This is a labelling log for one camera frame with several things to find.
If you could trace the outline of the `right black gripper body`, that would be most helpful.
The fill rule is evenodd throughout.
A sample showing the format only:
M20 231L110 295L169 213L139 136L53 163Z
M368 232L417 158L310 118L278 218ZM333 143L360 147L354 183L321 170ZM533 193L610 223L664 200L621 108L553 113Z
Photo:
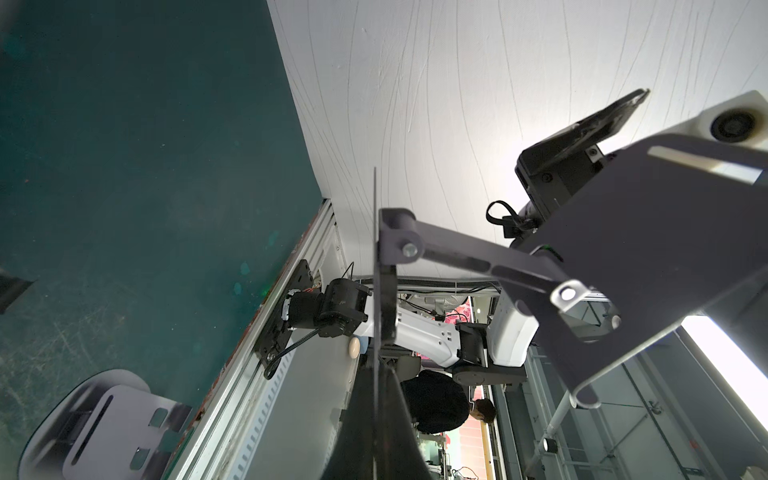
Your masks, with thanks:
M604 154L599 146L591 145L550 166L540 167L535 153L534 147L525 150L515 167L529 197L519 214L534 222L548 220L615 158L614 153Z

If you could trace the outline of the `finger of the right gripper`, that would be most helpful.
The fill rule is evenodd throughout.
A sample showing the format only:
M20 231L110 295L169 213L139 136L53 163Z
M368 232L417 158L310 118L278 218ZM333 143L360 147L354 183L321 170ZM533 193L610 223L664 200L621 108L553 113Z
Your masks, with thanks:
M632 91L524 150L520 155L520 164L555 165L573 154L583 153L617 134L649 95L649 89Z

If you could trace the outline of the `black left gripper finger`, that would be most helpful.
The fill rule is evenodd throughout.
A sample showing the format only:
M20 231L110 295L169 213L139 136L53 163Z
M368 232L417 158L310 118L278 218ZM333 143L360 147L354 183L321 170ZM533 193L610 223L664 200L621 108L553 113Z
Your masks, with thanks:
M429 479L395 370L383 357L397 326L396 267L383 262L383 217L373 197L373 341L356 376L323 479Z

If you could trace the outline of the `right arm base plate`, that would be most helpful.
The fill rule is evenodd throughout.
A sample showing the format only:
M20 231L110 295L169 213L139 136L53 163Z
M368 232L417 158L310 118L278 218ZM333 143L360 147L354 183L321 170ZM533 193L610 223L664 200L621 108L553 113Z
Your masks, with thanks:
M292 335L287 320L290 298L293 294L312 287L313 277L309 263L306 259L301 259L288 277L287 285L277 295L276 303L269 310L266 323L253 348L267 380L271 380L277 372L281 362L280 354L287 348Z

